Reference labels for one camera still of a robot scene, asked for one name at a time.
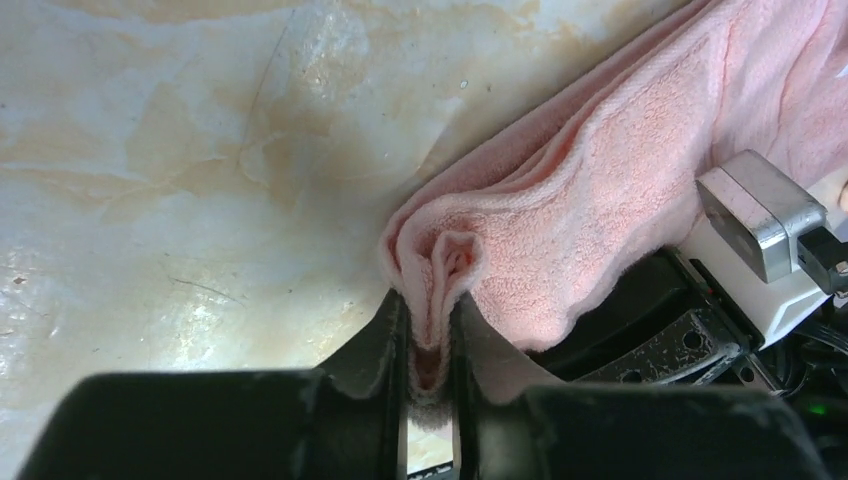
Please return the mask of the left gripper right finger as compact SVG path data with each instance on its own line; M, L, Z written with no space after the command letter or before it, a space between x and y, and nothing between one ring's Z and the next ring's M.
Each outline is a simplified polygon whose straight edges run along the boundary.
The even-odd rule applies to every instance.
M463 479L826 479L798 415L742 387L566 383L469 295L450 320Z

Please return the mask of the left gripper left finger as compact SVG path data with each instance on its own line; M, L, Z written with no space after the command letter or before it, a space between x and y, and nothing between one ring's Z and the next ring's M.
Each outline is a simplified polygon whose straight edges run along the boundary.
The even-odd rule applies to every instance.
M121 372L62 399L23 479L402 479L409 315L389 292L318 366Z

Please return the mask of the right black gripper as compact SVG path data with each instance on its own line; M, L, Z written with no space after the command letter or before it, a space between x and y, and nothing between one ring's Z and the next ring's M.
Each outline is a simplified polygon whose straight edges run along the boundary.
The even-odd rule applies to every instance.
M694 266L661 249L630 267L562 342L531 357L564 381L706 385L751 346Z

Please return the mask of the pink towel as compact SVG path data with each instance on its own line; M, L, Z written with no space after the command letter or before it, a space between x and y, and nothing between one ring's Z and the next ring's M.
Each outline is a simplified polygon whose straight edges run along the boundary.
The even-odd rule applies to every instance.
M747 149L806 187L839 169L846 64L843 1L694 1L418 190L379 241L411 313L413 422L450 424L462 294L544 351L625 269L688 235L698 175Z

